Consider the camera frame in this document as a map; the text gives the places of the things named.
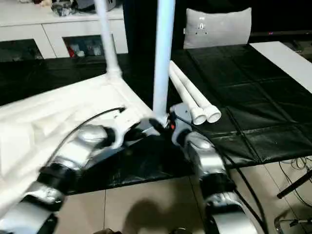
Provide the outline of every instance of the floor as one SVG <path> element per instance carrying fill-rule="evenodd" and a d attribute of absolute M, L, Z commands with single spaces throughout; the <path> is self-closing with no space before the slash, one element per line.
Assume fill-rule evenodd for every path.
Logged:
<path fill-rule="evenodd" d="M 295 170 L 292 165 L 290 161 L 281 163 L 285 173 L 295 181 L 305 170 Z M 276 233 L 274 218 L 283 212 L 287 212 L 285 218 L 306 219 L 312 216 L 312 209 L 300 203 L 293 193 L 284 199 L 276 198 L 276 194 L 288 185 L 278 163 L 243 168 L 242 171 L 264 207 L 270 234 Z M 256 209 L 238 173 L 231 171 L 231 174 L 239 191 Z M 298 189 L 300 196 L 310 204 L 311 191 L 309 181 Z M 92 234 L 103 228 L 111 228 L 123 234 L 167 234 L 176 227 L 185 227 L 194 234 L 203 234 L 201 200 L 194 177 L 73 195 L 58 215 L 60 222 L 56 233 Z M 290 228 L 288 223 L 284 223 L 282 228 L 285 234 L 312 231 L 312 227 L 301 225 Z"/>

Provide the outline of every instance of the white pole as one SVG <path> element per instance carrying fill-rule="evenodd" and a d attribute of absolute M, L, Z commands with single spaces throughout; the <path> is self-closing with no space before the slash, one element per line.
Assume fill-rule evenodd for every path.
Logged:
<path fill-rule="evenodd" d="M 168 71 L 171 56 L 176 0 L 158 0 L 153 111 L 166 123 Z"/>
<path fill-rule="evenodd" d="M 108 74 L 117 73 L 116 75 L 121 75 L 121 69 L 119 68 L 117 56 L 115 53 L 114 42 L 112 39 L 109 23 L 107 20 L 107 0 L 95 0 L 95 6 L 97 10 L 97 15 L 99 17 L 101 25 L 101 38 L 105 53 L 105 59 Z"/>
<path fill-rule="evenodd" d="M 200 90 L 189 80 L 189 78 L 180 70 L 180 68 L 173 62 L 170 61 L 169 71 L 173 70 L 176 75 L 179 77 L 182 84 L 194 98 L 196 103 L 201 107 L 209 123 L 217 122 L 221 118 L 221 112 L 219 109 L 212 105 L 206 97 L 200 92 Z"/>
<path fill-rule="evenodd" d="M 169 69 L 169 76 L 170 76 L 172 83 L 175 86 L 175 89 L 179 93 L 182 101 L 184 102 L 184 104 L 187 105 L 188 109 L 190 110 L 193 123 L 195 125 L 200 125 L 203 122 L 205 122 L 206 121 L 206 115 L 205 115 L 203 109 L 201 109 L 196 104 L 196 102 L 194 101 L 194 99 L 192 98 L 190 93 L 187 91 L 187 89 L 184 87 L 184 85 L 180 81 L 177 74 L 173 71 L 173 69 Z"/>

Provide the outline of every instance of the metal stand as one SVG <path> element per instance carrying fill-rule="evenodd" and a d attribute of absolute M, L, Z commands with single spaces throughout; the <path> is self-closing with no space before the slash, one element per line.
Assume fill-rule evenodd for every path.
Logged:
<path fill-rule="evenodd" d="M 294 191 L 295 189 L 297 189 L 299 186 L 301 186 L 302 184 L 304 184 L 305 182 L 307 182 L 309 179 L 311 179 L 312 177 L 312 170 L 308 171 L 304 176 L 302 176 L 301 178 L 299 178 L 298 180 L 296 180 L 294 183 L 292 183 L 290 186 L 288 186 L 286 189 L 284 189 L 283 191 L 281 191 L 277 197 L 279 199 L 282 199 L 284 196 L 286 196 L 287 194 L 291 193 L 292 191 Z"/>

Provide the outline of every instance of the pillow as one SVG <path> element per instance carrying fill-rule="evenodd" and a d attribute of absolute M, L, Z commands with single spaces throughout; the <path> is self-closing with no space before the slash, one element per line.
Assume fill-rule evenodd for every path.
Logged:
<path fill-rule="evenodd" d="M 252 9 L 207 14 L 187 9 L 184 48 L 246 44 L 252 26 Z"/>

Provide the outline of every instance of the wire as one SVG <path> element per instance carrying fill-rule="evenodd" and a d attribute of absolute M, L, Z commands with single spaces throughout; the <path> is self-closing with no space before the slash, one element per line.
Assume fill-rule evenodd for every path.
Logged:
<path fill-rule="evenodd" d="M 124 111 L 125 108 L 124 107 L 116 107 L 116 108 L 113 108 L 113 109 L 110 109 L 110 110 L 106 110 L 106 111 L 103 111 L 101 113 L 98 113 L 90 118 L 88 118 L 87 120 L 85 120 L 84 122 L 82 122 L 81 124 L 79 124 L 76 128 L 74 128 L 69 134 L 66 135 L 66 137 L 64 137 L 64 139 L 60 142 L 60 144 L 57 146 L 57 148 L 53 151 L 51 157 L 50 157 L 50 160 L 47 164 L 49 164 L 51 162 L 51 160 L 53 160 L 53 158 L 56 156 L 56 154 L 58 153 L 58 151 L 61 149 L 61 147 L 66 143 L 66 141 L 78 130 L 80 129 L 83 125 L 85 125 L 86 123 L 90 122 L 91 120 L 101 116 L 101 115 L 104 115 L 106 113 L 109 113 L 109 112 L 112 112 L 112 111 Z"/>
<path fill-rule="evenodd" d="M 290 164 L 292 168 L 294 168 L 295 170 L 298 170 L 298 171 L 301 171 L 303 169 L 306 169 L 307 172 L 310 171 L 310 168 L 308 167 L 308 161 L 311 163 L 312 160 L 308 157 L 299 157 L 299 158 L 295 158 L 295 159 L 292 159 L 290 162 L 285 162 L 285 161 L 282 161 L 282 163 L 284 164 Z"/>
<path fill-rule="evenodd" d="M 291 181 L 291 179 L 289 178 L 289 176 L 286 174 L 286 172 L 285 172 L 284 169 L 282 168 L 281 162 L 278 162 L 278 165 L 279 165 L 281 171 L 283 172 L 284 176 L 285 176 L 286 179 L 288 180 L 288 182 L 289 182 L 290 184 L 293 184 L 293 182 Z M 298 193 L 297 189 L 294 190 L 294 193 L 295 193 L 296 197 L 298 198 L 298 200 L 299 200 L 302 204 L 306 205 L 307 207 L 312 208 L 312 205 L 308 204 L 308 203 L 300 196 L 300 194 Z"/>
<path fill-rule="evenodd" d="M 237 194 L 239 199 L 244 203 L 244 205 L 247 207 L 247 209 L 250 211 L 250 213 L 252 213 L 252 215 L 254 216 L 254 218 L 257 220 L 260 227 L 264 231 L 265 230 L 264 223 L 262 222 L 262 220 L 260 219 L 258 214 L 254 211 L 254 209 L 249 205 L 249 203 L 245 200 L 245 198 L 242 196 L 242 194 L 240 194 L 240 192 L 237 189 L 235 189 L 234 192 Z"/>
<path fill-rule="evenodd" d="M 192 124 L 191 122 L 177 116 L 175 114 L 175 117 L 179 120 L 181 120 L 182 122 L 185 122 L 186 124 L 190 125 L 191 127 L 193 127 L 194 129 L 196 129 L 197 132 L 199 132 L 200 134 L 202 134 L 203 136 L 205 136 L 206 138 L 209 139 L 209 137 L 207 136 L 207 134 L 205 134 L 202 130 L 200 130 L 196 125 Z M 261 226 L 261 228 L 263 229 L 263 232 L 265 234 L 268 234 L 269 231 L 268 231 L 268 223 L 267 223 L 267 220 L 265 218 L 265 214 L 264 214 L 264 210 L 263 210 L 263 207 L 257 197 L 257 195 L 255 194 L 253 188 L 251 187 L 250 183 L 248 182 L 248 180 L 246 179 L 245 175 L 243 174 L 243 172 L 240 170 L 240 168 L 237 166 L 237 164 L 229 157 L 227 156 L 225 153 L 223 153 L 223 151 L 221 150 L 221 147 L 218 146 L 214 146 L 214 148 L 221 154 L 222 157 L 226 158 L 228 161 L 230 161 L 230 163 L 235 167 L 235 169 L 237 170 L 237 172 L 239 173 L 239 175 L 242 177 L 244 183 L 246 184 L 248 190 L 250 191 L 250 193 L 252 194 L 256 204 L 257 204 L 257 207 L 260 211 L 260 214 L 261 214 L 261 218 L 262 218 L 262 221 L 260 220 L 260 218 L 256 215 L 256 212 L 252 209 L 252 207 L 247 203 L 247 201 L 245 199 L 243 199 L 243 203 L 244 204 L 248 204 L 248 206 L 246 206 L 250 212 L 253 214 L 253 216 L 255 217 L 255 219 L 257 220 L 257 222 L 259 223 L 259 225 Z"/>

